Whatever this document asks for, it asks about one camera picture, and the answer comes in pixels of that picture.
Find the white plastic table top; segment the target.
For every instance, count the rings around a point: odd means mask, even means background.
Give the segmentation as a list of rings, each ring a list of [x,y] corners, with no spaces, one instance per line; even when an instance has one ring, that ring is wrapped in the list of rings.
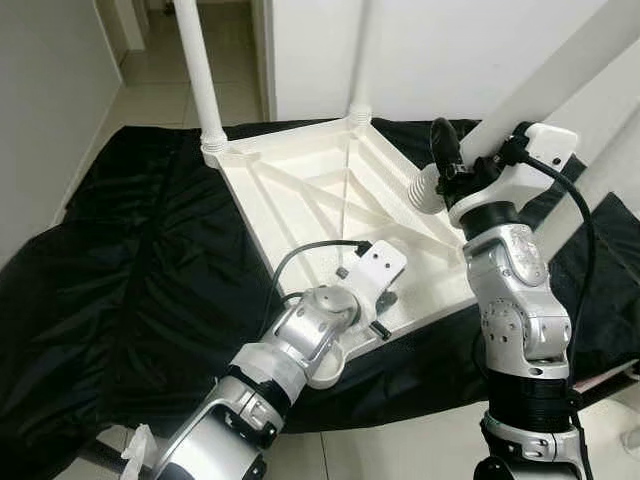
[[[317,241],[387,241],[407,257],[388,288],[397,302],[379,317],[390,337],[475,305],[463,268],[461,230],[445,212],[426,215],[407,200],[416,166],[370,125],[346,119],[303,125],[228,143],[205,156],[218,169],[269,268],[283,268],[284,293],[338,284],[355,253],[306,253]],[[333,352],[308,379],[337,383],[344,365],[381,344],[362,319],[338,335]]]

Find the black cloth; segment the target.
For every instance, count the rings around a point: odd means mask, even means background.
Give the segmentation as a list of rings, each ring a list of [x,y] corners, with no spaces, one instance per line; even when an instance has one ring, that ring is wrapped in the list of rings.
[[[172,435],[265,320],[262,265],[198,129],[124,125],[61,223],[0,268],[0,480],[52,480],[111,426]],[[639,357],[640,225],[616,195],[591,209],[595,273],[573,369]],[[375,428],[484,401],[474,306],[356,358],[307,389],[283,433]]]

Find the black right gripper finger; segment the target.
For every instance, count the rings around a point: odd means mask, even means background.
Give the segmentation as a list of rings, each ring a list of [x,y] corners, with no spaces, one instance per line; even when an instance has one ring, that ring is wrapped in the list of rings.
[[[456,177],[463,169],[460,137],[451,120],[444,116],[431,122],[430,154],[440,177]]]

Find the clear plastic wrap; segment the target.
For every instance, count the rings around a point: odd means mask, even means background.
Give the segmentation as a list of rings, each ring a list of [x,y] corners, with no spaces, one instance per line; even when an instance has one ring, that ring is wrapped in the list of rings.
[[[118,480],[156,480],[156,474],[150,466],[155,461],[156,453],[157,443],[150,426],[138,425],[119,454],[124,466]]]

